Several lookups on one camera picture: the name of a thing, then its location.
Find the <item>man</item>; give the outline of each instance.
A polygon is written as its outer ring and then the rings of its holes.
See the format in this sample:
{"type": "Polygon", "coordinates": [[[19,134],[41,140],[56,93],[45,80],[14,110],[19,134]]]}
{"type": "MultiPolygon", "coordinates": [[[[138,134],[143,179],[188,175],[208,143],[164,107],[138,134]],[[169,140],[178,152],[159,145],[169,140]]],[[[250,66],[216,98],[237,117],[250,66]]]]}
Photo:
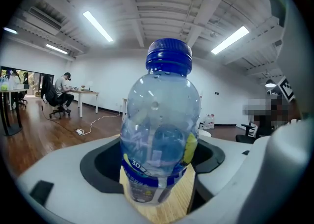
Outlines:
{"type": "Polygon", "coordinates": [[[69,91],[72,90],[72,88],[66,87],[66,80],[69,80],[71,77],[71,74],[69,72],[66,72],[63,76],[59,77],[57,81],[55,82],[54,88],[57,96],[62,99],[63,101],[63,108],[66,112],[71,112],[71,110],[68,109],[71,102],[74,99],[74,95],[67,94],[69,91]]]}

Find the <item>white wall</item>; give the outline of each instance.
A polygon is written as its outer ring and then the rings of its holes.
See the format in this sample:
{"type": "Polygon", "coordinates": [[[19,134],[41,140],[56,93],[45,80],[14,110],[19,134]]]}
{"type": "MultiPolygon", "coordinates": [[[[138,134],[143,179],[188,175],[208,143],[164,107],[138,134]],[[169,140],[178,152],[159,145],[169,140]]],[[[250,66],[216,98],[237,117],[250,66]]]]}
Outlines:
{"type": "MultiPolygon", "coordinates": [[[[93,81],[92,90],[100,92],[98,105],[118,111],[131,86],[147,73],[145,59],[143,53],[140,56],[124,54],[78,58],[71,64],[71,85],[81,86],[93,81]]],[[[216,124],[248,123],[247,116],[242,115],[242,106],[249,98],[265,93],[262,86],[247,77],[217,63],[196,58],[187,77],[203,95],[201,117],[215,114],[216,124]]],[[[83,96],[83,102],[95,105],[95,97],[83,96]]]]}
{"type": "Polygon", "coordinates": [[[54,75],[54,81],[65,73],[67,60],[39,49],[4,39],[1,42],[0,65],[54,75]]]}

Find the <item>gray t-shirt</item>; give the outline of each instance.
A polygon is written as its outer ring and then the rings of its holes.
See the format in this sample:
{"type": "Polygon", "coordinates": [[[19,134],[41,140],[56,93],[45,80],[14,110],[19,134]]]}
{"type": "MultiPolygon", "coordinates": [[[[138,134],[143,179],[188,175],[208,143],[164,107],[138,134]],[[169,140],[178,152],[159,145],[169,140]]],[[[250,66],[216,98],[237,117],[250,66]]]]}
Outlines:
{"type": "Polygon", "coordinates": [[[63,93],[62,92],[63,91],[63,89],[62,89],[63,86],[66,86],[65,79],[64,79],[64,77],[59,77],[57,79],[57,81],[55,82],[55,85],[54,85],[55,92],[56,92],[58,97],[61,96],[62,93],[63,93]]]}

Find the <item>black office chair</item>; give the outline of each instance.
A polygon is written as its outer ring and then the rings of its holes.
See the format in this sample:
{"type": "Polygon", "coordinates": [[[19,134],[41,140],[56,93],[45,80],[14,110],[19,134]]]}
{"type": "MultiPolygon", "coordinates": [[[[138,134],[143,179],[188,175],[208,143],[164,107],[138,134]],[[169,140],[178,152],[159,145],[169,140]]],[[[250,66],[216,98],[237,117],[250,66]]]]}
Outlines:
{"type": "Polygon", "coordinates": [[[52,118],[52,115],[59,113],[59,119],[61,119],[61,113],[63,113],[63,115],[65,115],[65,113],[68,114],[68,116],[70,116],[69,112],[66,112],[62,106],[63,104],[63,100],[62,99],[56,99],[55,102],[53,103],[49,103],[51,106],[56,107],[58,106],[58,109],[53,110],[52,113],[49,114],[49,118],[52,118]]]}
{"type": "Polygon", "coordinates": [[[251,123],[249,125],[241,124],[246,128],[245,135],[236,135],[235,140],[240,143],[251,143],[253,144],[256,139],[264,137],[264,136],[270,136],[273,133],[273,129],[270,127],[258,127],[252,126],[251,123]]]}
{"type": "Polygon", "coordinates": [[[18,104],[19,105],[23,105],[25,106],[25,108],[27,108],[27,100],[23,99],[25,97],[25,94],[26,94],[26,91],[21,91],[19,94],[18,94],[18,104]]]}
{"type": "Polygon", "coordinates": [[[43,85],[42,85],[42,90],[41,90],[41,98],[43,99],[45,95],[45,98],[47,102],[53,106],[56,107],[58,106],[57,110],[54,110],[52,113],[49,114],[49,118],[52,118],[52,115],[59,113],[59,119],[61,119],[61,113],[65,115],[67,113],[70,116],[69,112],[66,112],[63,108],[63,99],[57,96],[54,86],[51,83],[51,79],[49,75],[44,75],[43,77],[43,85]]]}

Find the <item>table leg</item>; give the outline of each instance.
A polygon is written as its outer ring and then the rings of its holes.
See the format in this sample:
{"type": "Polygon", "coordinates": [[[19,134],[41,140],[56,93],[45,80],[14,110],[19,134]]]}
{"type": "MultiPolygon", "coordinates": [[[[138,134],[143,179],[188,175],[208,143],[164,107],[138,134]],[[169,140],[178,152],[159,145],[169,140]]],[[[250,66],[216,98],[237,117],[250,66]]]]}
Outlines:
{"type": "Polygon", "coordinates": [[[2,93],[0,93],[0,114],[1,114],[4,133],[6,136],[8,136],[9,133],[8,133],[8,128],[6,127],[5,117],[4,117],[4,113],[3,113],[3,106],[5,106],[5,104],[2,104],[2,93]]]}
{"type": "Polygon", "coordinates": [[[19,127],[22,127],[21,118],[20,118],[20,110],[19,110],[19,104],[18,104],[18,93],[15,92],[15,105],[16,105],[16,117],[18,118],[19,127]]]}
{"type": "Polygon", "coordinates": [[[78,107],[80,107],[80,93],[78,94],[78,107]]]}
{"type": "Polygon", "coordinates": [[[123,99],[123,107],[122,107],[122,121],[126,115],[126,107],[127,107],[127,101],[126,99],[123,99]]]}
{"type": "Polygon", "coordinates": [[[10,111],[12,111],[11,92],[9,92],[9,103],[10,103],[10,111]]]}
{"type": "Polygon", "coordinates": [[[79,117],[82,118],[83,117],[83,108],[82,108],[82,94],[80,93],[78,95],[78,100],[79,100],[79,117]]]}
{"type": "Polygon", "coordinates": [[[9,116],[8,116],[8,109],[6,107],[6,93],[3,93],[3,100],[4,100],[4,103],[3,103],[3,106],[4,106],[4,116],[5,116],[5,121],[6,121],[6,125],[7,127],[10,127],[10,121],[9,121],[9,116]]]}
{"type": "Polygon", "coordinates": [[[95,108],[95,112],[98,113],[98,103],[97,103],[97,98],[98,98],[98,94],[96,95],[96,108],[95,108]]]}

